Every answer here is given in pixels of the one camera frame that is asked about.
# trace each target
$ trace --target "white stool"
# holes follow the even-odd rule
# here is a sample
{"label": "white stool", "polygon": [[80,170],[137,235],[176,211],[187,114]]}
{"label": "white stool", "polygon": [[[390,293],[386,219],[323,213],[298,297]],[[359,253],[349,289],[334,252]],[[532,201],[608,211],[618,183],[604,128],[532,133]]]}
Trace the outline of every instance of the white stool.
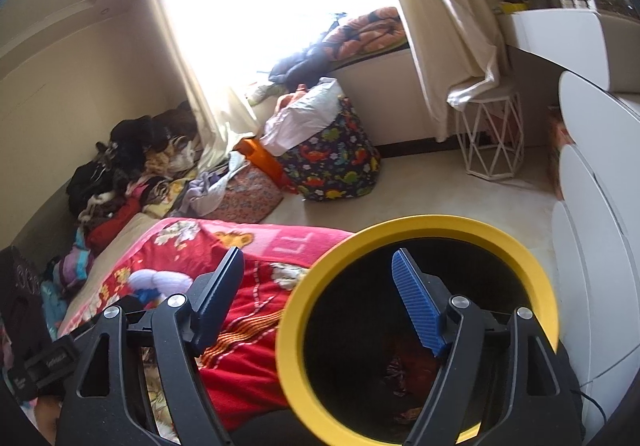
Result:
{"label": "white stool", "polygon": [[[510,78],[469,100],[456,110],[456,134],[466,172],[498,181],[513,177],[524,159],[524,130],[520,96]],[[481,137],[489,144],[481,144]]]}

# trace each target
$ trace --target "blue ridged pad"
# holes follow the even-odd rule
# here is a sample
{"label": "blue ridged pad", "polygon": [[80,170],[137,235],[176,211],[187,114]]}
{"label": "blue ridged pad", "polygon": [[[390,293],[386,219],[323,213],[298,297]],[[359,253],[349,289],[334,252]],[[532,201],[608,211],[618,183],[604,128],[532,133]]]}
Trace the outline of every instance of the blue ridged pad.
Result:
{"label": "blue ridged pad", "polygon": [[420,280],[420,271],[408,252],[400,249],[394,253],[391,273],[420,343],[439,357],[447,348],[440,333],[440,311]]}

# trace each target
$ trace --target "beige curtain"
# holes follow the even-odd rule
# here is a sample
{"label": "beige curtain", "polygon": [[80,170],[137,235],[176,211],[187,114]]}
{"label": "beige curtain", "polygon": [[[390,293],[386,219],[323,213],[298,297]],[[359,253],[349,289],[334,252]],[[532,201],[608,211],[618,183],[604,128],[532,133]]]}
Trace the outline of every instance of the beige curtain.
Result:
{"label": "beige curtain", "polygon": [[398,0],[436,139],[450,135],[451,105],[500,81],[506,66],[498,23],[486,0]]}
{"label": "beige curtain", "polygon": [[[207,65],[198,62],[197,58],[210,48],[195,54],[193,48],[198,43],[206,44],[206,40],[194,40],[197,34],[190,37],[188,30],[180,29],[180,22],[189,22],[189,19],[172,16],[167,0],[147,2],[198,122],[205,147],[200,168],[214,165],[226,157],[242,135],[257,133],[255,115],[246,100],[239,97],[230,84],[224,83],[222,77],[215,76],[215,69],[211,68],[206,73],[203,71]],[[200,76],[194,70],[198,68]]]}

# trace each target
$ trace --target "metal pivot bolt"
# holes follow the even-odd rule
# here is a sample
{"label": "metal pivot bolt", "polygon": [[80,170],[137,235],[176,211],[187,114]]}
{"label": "metal pivot bolt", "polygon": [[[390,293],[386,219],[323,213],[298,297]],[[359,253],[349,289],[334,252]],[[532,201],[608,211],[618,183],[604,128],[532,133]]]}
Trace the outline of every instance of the metal pivot bolt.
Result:
{"label": "metal pivot bolt", "polygon": [[104,317],[105,318],[115,318],[118,315],[118,312],[120,312],[120,308],[117,305],[111,305],[110,307],[107,307],[104,310]]}
{"label": "metal pivot bolt", "polygon": [[523,318],[524,320],[530,320],[531,318],[533,318],[533,313],[531,312],[531,309],[528,309],[527,307],[520,307],[516,311],[516,314],[521,318]]}
{"label": "metal pivot bolt", "polygon": [[469,301],[464,296],[454,296],[451,298],[451,304],[458,309],[466,309],[469,307]]}
{"label": "metal pivot bolt", "polygon": [[180,307],[180,305],[182,305],[186,301],[187,298],[185,295],[173,295],[169,297],[166,303],[169,307]]}

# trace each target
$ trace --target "white tile floor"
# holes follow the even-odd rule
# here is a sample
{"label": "white tile floor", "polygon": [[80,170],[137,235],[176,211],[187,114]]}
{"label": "white tile floor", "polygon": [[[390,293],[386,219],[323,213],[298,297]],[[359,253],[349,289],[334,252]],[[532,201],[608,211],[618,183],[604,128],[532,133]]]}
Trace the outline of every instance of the white tile floor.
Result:
{"label": "white tile floor", "polygon": [[499,183],[465,173],[459,150],[384,159],[373,192],[358,199],[318,203],[287,195],[263,222],[324,226],[357,232],[397,217],[450,214],[509,233],[530,249],[556,287],[551,210],[556,197],[546,179],[546,149],[526,149],[515,179]]}

